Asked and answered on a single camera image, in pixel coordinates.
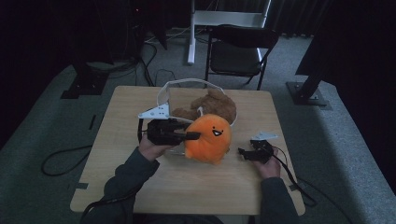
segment wooden table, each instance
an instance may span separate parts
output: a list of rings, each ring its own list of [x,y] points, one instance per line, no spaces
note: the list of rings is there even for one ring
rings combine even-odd
[[[89,203],[103,197],[107,180],[138,146],[137,115],[157,106],[159,90],[132,86],[115,89],[79,180],[88,187],[76,189],[70,205],[73,211],[81,212]],[[248,141],[260,131],[279,136],[269,142],[285,151],[294,174],[271,94],[234,90],[225,93],[235,101],[238,118],[233,126],[231,149],[222,163],[206,164],[166,153],[158,159],[161,166],[157,173],[137,193],[136,213],[258,215],[261,179],[251,162],[242,160],[237,149],[251,149]],[[204,89],[175,88],[171,90],[170,106],[187,108],[193,99],[206,94]],[[278,156],[285,160],[282,153]],[[291,185],[283,169],[281,177],[287,186]],[[305,207],[301,193],[295,190],[290,195],[297,213],[302,215]]]

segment chair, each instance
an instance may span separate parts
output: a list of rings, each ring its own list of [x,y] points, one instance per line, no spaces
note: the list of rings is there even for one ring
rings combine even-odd
[[[219,25],[212,27],[206,56],[205,80],[209,74],[253,77],[260,74],[257,90],[262,86],[267,58],[279,35],[273,30],[257,27]],[[261,57],[259,49],[267,49]]]

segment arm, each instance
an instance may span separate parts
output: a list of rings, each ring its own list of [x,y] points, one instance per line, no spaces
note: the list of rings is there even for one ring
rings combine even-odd
[[[275,147],[274,154],[277,155],[277,148]],[[265,164],[259,161],[253,161],[253,164],[262,177],[260,223],[298,223],[297,211],[283,180],[280,178],[279,161],[271,157]]]
[[[117,199],[130,194],[131,189],[139,190],[154,175],[160,164],[155,160],[171,146],[155,146],[143,135],[128,160],[116,169],[115,176],[105,185],[104,197],[101,201]],[[120,203],[112,203],[94,207],[81,223],[132,223],[135,196]]]

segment gray sweater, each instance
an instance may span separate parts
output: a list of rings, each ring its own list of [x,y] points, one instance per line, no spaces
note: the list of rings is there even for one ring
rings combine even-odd
[[[101,201],[116,199],[135,192],[152,177],[160,164],[146,160],[135,150],[128,160],[116,169],[115,176],[105,185],[105,196]],[[297,212],[283,180],[278,177],[262,181],[261,223],[298,223]],[[83,224],[222,224],[215,216],[194,215],[133,215],[135,196],[119,203],[94,207],[82,220]]]

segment person's right hand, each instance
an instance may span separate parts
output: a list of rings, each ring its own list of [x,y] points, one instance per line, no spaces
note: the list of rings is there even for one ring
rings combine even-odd
[[[278,149],[273,147],[274,155],[277,155]],[[280,162],[275,158],[271,157],[267,163],[260,161],[252,161],[260,173],[262,179],[270,177],[280,177]]]
[[[148,161],[155,161],[155,159],[165,153],[165,150],[172,147],[174,146],[156,146],[148,140],[146,134],[143,134],[142,141],[139,144],[139,151]]]

